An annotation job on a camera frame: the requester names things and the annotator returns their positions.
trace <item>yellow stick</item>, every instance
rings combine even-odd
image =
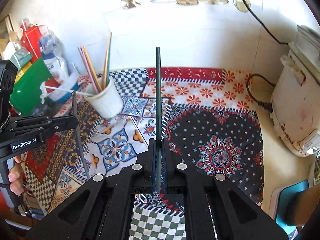
[[[99,80],[98,80],[98,78],[97,78],[96,72],[94,71],[94,68],[93,68],[93,66],[92,66],[92,62],[91,62],[91,60],[90,60],[90,58],[89,58],[89,54],[88,54],[88,51],[87,51],[87,49],[85,48],[85,46],[83,46],[83,50],[84,50],[84,55],[85,55],[85,57],[87,58],[88,65],[89,65],[90,71],[91,71],[91,73],[92,73],[92,77],[93,77],[93,79],[94,79],[94,82],[96,83],[99,91],[102,92],[101,85],[100,85]]]
[[[107,45],[107,51],[106,51],[106,58],[104,60],[104,69],[103,69],[103,81],[102,81],[102,86],[103,89],[107,87],[107,74],[108,74],[108,59],[109,59],[109,51],[110,51],[110,44],[111,44],[111,32],[109,32],[109,39],[108,39],[108,45]]]

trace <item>patterned tablecloth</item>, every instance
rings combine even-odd
[[[135,163],[155,138],[155,70],[111,73],[123,98],[121,113],[102,119],[77,96],[80,134],[89,173],[118,174]],[[263,145],[254,105],[245,90],[249,74],[209,68],[162,68],[162,134],[170,149],[200,173],[223,173],[258,205],[263,197]],[[88,77],[79,80],[82,89]],[[71,111],[68,101],[57,115]],[[26,177],[45,213],[85,181],[75,131],[28,152]],[[183,198],[136,195],[130,239],[185,239]]]

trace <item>white cup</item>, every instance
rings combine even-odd
[[[99,78],[99,82],[102,85],[102,77]],[[92,83],[87,86],[85,92],[95,94]],[[112,77],[109,77],[109,84],[101,93],[92,97],[85,96],[84,99],[105,119],[115,117],[123,108],[123,101],[115,87]]]

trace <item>dirty white appliance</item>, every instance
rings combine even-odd
[[[320,149],[320,35],[298,26],[295,42],[272,93],[274,129],[297,156],[306,157]]]

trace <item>round metal pin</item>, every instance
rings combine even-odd
[[[136,163],[134,165],[132,165],[132,169],[135,171],[141,170],[142,169],[142,165],[139,163]]]
[[[178,168],[179,170],[185,170],[185,169],[187,168],[187,165],[184,164],[184,163],[179,163],[179,164],[177,165],[177,168]]]
[[[226,179],[226,176],[224,176],[221,173],[216,174],[216,179],[220,181],[224,181]]]
[[[98,182],[103,180],[103,175],[102,174],[96,174],[93,176],[93,180]]]

